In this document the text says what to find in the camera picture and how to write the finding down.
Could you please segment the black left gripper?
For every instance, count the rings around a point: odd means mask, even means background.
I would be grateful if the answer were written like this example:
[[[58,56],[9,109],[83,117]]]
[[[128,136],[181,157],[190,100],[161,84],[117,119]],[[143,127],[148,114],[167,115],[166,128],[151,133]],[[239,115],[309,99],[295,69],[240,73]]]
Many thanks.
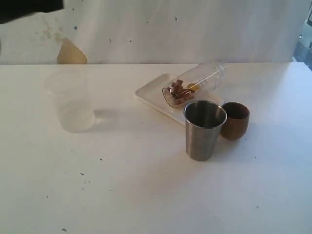
[[[63,0],[0,0],[0,23],[5,24],[36,13],[50,13],[63,8]]]

